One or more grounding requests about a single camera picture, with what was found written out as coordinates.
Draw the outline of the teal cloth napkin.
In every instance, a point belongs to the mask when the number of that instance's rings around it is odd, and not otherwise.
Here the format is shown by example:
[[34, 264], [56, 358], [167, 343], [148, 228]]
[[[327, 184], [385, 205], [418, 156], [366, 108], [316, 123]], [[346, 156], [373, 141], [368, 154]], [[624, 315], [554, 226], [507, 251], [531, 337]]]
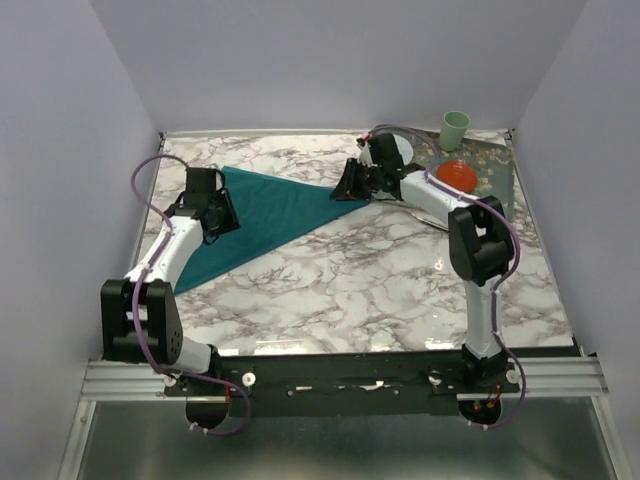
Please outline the teal cloth napkin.
[[363, 201], [333, 201], [332, 189], [225, 167], [226, 186], [240, 228], [191, 255], [174, 291], [184, 293], [365, 207]]

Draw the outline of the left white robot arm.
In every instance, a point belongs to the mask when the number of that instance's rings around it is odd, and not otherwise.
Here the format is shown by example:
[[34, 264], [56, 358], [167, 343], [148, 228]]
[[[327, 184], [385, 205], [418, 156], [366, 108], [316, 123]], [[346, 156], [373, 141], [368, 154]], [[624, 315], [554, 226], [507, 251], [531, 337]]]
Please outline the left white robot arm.
[[201, 395], [220, 387], [218, 351], [183, 333], [174, 289], [198, 248], [240, 227], [225, 183], [219, 169], [189, 168], [183, 192], [161, 212], [163, 225], [150, 250], [123, 279], [104, 283], [104, 359], [188, 372], [188, 384]]

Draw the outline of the silver metal fork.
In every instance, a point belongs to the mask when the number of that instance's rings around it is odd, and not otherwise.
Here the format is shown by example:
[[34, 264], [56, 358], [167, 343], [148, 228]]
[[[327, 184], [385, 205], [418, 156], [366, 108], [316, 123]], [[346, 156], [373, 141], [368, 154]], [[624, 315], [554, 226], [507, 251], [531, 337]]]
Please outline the silver metal fork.
[[438, 230], [440, 232], [448, 233], [448, 231], [449, 231], [449, 229], [446, 226], [438, 224], [438, 223], [433, 222], [431, 220], [427, 220], [425, 218], [422, 218], [422, 217], [416, 215], [415, 213], [411, 213], [410, 215], [411, 215], [411, 217], [413, 217], [415, 220], [419, 221], [420, 223], [422, 223], [422, 224], [424, 224], [426, 226], [429, 226], [431, 228], [434, 228], [434, 229], [436, 229], [436, 230]]

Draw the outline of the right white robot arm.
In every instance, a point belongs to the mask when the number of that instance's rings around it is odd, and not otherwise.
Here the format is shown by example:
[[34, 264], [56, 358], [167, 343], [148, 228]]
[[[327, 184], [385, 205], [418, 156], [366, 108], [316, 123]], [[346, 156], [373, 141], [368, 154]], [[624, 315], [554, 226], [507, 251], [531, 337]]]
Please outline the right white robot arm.
[[490, 359], [504, 343], [498, 321], [498, 288], [520, 259], [515, 233], [494, 196], [478, 198], [458, 190], [414, 162], [407, 163], [391, 133], [357, 140], [359, 156], [346, 161], [330, 194], [333, 201], [372, 201], [378, 196], [420, 209], [447, 225], [449, 259], [464, 282], [467, 332], [464, 350], [473, 359], [460, 379], [480, 392], [496, 380]]

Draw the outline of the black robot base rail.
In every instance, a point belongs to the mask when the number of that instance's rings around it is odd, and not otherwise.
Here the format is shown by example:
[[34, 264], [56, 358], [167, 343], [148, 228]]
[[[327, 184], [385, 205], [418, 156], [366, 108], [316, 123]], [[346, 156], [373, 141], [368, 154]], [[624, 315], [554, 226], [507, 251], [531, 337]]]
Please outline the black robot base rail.
[[491, 400], [520, 390], [507, 355], [474, 364], [460, 350], [231, 356], [223, 384], [181, 376], [169, 397], [220, 402], [255, 417], [452, 415], [462, 401]]

